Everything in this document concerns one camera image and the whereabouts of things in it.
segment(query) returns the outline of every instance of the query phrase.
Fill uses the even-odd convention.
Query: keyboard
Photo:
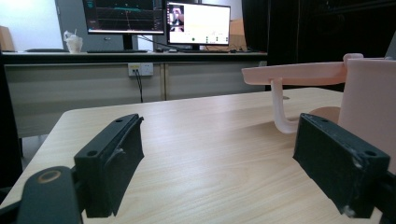
[[[147,53],[145,49],[89,49],[87,53]]]
[[[181,53],[228,53],[228,50],[197,50],[197,49],[180,49]]]

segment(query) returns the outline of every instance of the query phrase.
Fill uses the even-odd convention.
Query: black monitor screen
[[[163,35],[163,0],[83,0],[88,34]]]
[[[231,8],[166,2],[168,44],[229,45]]]

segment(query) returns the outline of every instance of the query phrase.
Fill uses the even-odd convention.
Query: image on screen
[[[168,44],[229,44],[231,8],[166,2]]]
[[[163,35],[163,0],[83,0],[89,34]]]

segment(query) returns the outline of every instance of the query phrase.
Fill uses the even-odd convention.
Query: black curtain
[[[268,0],[243,0],[245,39],[250,50],[268,50]]]

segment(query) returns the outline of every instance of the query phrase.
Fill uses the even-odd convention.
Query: desk
[[[342,93],[286,90],[289,118],[339,106]],[[113,119],[138,113],[145,158],[119,214],[86,223],[378,223],[349,219],[292,158],[295,134],[273,122],[271,92],[254,92],[64,113],[2,206],[21,197],[27,177],[74,165],[74,155]]]
[[[12,185],[15,176],[21,173],[21,165],[15,165],[20,162],[18,138],[49,133],[67,110],[139,103],[138,84],[128,77],[127,63],[156,63],[154,76],[142,77],[143,98],[152,102],[258,91],[262,87],[243,82],[241,68],[257,66],[266,56],[264,53],[0,54],[0,97],[7,109],[1,117],[2,130],[6,132],[2,133],[5,142],[0,150],[0,170],[15,166],[12,169],[15,175],[10,181],[0,179],[0,188]],[[184,76],[172,76],[179,73]],[[190,83],[185,83],[186,77],[191,77]],[[225,77],[227,82],[220,82]],[[197,88],[199,84],[206,87],[205,83],[210,85]],[[186,89],[195,94],[187,94]]]

